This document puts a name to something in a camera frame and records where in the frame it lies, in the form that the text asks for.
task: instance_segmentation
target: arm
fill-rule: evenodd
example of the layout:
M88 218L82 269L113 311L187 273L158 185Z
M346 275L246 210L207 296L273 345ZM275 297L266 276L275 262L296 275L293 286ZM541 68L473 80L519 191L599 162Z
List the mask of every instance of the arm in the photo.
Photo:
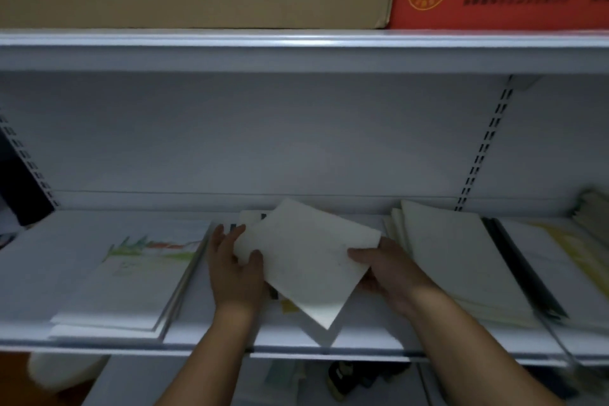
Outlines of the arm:
M249 333L263 302L263 257L254 251L245 266L232 255L241 225L224 235L222 225L207 250L216 302L214 320L156 406L228 406Z
M407 317L448 395L467 406L564 405L406 255L382 238L378 249L350 249L371 271L362 287L383 294Z

